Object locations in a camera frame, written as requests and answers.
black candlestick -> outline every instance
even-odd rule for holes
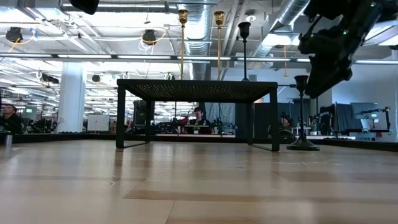
[[[247,41],[247,37],[249,37],[250,34],[250,22],[241,22],[238,27],[239,30],[241,31],[241,37],[243,38],[243,59],[244,59],[244,78],[242,81],[248,82],[248,69],[247,69],[247,64],[246,64],[246,43]]]
[[[304,90],[305,87],[307,86],[307,78],[308,75],[298,75],[294,77],[296,79],[296,88],[300,92],[300,125],[301,125],[301,133],[300,137],[293,142],[292,144],[289,144],[286,146],[287,149],[291,150],[303,150],[303,151],[319,151],[319,146],[316,146],[310,142],[307,137],[304,135]]]

candle holder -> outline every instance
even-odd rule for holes
[[[225,13],[223,11],[216,11],[214,13],[216,17],[216,24],[218,25],[218,76],[217,80],[221,80],[221,26],[224,24],[224,15]]]
[[[248,82],[248,69],[247,69],[247,64],[246,64],[246,43],[247,41],[247,37],[249,37],[250,34],[250,22],[241,22],[238,27],[239,30],[241,31],[241,37],[243,38],[243,59],[244,59],[244,78],[242,81],[244,82]]]
[[[300,92],[300,125],[301,125],[301,133],[300,137],[286,146],[287,149],[291,150],[301,150],[301,151],[319,151],[319,146],[316,146],[310,142],[307,137],[304,135],[304,90],[307,87],[307,79],[308,75],[298,75],[294,77],[296,80],[296,89]]]
[[[180,79],[183,79],[183,72],[184,72],[184,51],[185,51],[185,47],[184,47],[184,40],[185,40],[185,35],[184,35],[184,31],[185,31],[185,24],[188,22],[188,11],[185,9],[180,9],[178,10],[178,17],[179,17],[179,21],[181,22],[181,77]]]

computer monitor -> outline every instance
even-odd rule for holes
[[[351,103],[351,112],[354,119],[379,119],[377,103]]]

perforated metal tabletop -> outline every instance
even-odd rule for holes
[[[276,82],[201,80],[118,80],[119,86],[146,101],[252,103],[276,89]]]

black table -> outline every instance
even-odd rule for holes
[[[244,103],[247,114],[247,142],[253,142],[253,103],[270,94],[272,148],[255,146],[261,149],[279,151],[279,115],[276,82],[236,82],[202,80],[118,80],[118,120],[116,123],[116,147],[123,149],[150,142],[150,116],[146,117],[146,142],[132,146],[124,145],[124,114],[126,90],[146,101],[146,114],[150,114],[153,101],[182,101],[208,103]]]

